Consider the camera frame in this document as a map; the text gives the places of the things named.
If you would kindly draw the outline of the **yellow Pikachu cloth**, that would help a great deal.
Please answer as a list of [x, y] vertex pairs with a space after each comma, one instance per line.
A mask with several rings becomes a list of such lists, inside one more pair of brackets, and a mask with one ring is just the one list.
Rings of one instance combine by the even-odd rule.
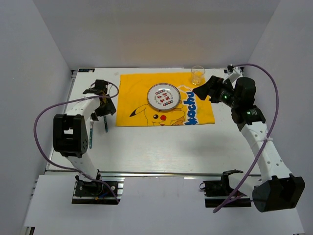
[[[157, 110], [148, 102], [148, 91], [160, 83], [170, 84], [180, 93], [179, 103], [172, 110]], [[194, 88], [191, 74], [187, 72], [122, 75], [116, 125], [143, 127], [214, 124], [210, 101], [200, 100], [193, 93]]]

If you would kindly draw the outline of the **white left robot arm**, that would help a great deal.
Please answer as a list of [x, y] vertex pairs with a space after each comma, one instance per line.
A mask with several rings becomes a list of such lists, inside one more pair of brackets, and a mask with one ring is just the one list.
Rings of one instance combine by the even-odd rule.
[[109, 84], [105, 80], [96, 80], [93, 87], [83, 92], [82, 100], [76, 101], [71, 109], [55, 115], [53, 119], [54, 150], [71, 162], [81, 175], [90, 179], [86, 188], [92, 195], [99, 195], [103, 191], [103, 183], [97, 179], [98, 170], [88, 155], [86, 123], [116, 113], [109, 97]]

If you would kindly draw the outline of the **round printed plate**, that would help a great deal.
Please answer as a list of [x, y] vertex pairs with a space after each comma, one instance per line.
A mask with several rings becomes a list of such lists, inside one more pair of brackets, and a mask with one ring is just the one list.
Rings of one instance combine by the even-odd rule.
[[168, 111], [176, 108], [180, 101], [178, 89], [168, 83], [153, 85], [147, 92], [149, 105], [160, 111]]

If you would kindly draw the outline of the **metal knife teal handle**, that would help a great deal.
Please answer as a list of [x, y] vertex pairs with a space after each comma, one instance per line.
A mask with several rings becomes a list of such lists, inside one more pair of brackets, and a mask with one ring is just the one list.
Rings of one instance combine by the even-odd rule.
[[105, 132], [108, 132], [108, 123], [107, 123], [107, 118], [106, 116], [103, 116], [103, 120], [104, 120], [104, 126], [105, 126]]

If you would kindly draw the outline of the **clear drinking glass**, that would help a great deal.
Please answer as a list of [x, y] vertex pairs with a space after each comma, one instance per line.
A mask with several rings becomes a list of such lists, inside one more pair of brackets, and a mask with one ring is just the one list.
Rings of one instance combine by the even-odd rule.
[[193, 66], [191, 68], [191, 83], [199, 85], [204, 80], [205, 69], [202, 66]]

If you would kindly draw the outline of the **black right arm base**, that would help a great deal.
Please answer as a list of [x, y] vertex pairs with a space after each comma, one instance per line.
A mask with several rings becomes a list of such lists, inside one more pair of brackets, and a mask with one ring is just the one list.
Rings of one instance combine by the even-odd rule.
[[[204, 202], [206, 208], [215, 208], [221, 204], [229, 195], [222, 187], [219, 180], [203, 181], [199, 185], [200, 191], [204, 192]], [[231, 198], [232, 200], [239, 197], [238, 200], [232, 201], [225, 205], [226, 208], [248, 208], [251, 207], [251, 200], [246, 195], [237, 192]]]

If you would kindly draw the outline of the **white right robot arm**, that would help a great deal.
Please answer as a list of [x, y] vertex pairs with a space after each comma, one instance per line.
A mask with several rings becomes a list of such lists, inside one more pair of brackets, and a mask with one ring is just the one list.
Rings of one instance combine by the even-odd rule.
[[228, 76], [223, 79], [212, 76], [193, 89], [200, 99], [211, 103], [224, 103], [231, 108], [231, 117], [249, 144], [254, 160], [246, 172], [225, 171], [221, 177], [221, 190], [228, 195], [213, 213], [238, 200], [241, 195], [249, 197], [260, 212], [293, 209], [305, 188], [302, 177], [294, 176], [284, 164], [274, 146], [271, 133], [279, 110], [279, 94], [276, 83], [275, 113], [272, 124], [267, 126], [262, 111], [255, 105], [256, 83], [243, 75], [240, 65], [228, 65]]

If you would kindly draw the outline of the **metal fork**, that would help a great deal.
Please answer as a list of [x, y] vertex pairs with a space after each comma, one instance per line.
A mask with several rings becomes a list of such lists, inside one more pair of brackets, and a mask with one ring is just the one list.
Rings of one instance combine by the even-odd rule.
[[90, 125], [89, 125], [89, 148], [90, 149], [92, 149], [93, 125], [94, 125], [94, 121], [90, 119]]

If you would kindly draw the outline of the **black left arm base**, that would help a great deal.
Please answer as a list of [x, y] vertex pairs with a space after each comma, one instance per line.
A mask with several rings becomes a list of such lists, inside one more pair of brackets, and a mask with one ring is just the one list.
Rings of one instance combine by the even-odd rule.
[[107, 185], [94, 181], [83, 181], [75, 176], [72, 204], [118, 205], [122, 196], [123, 181], [106, 181]]

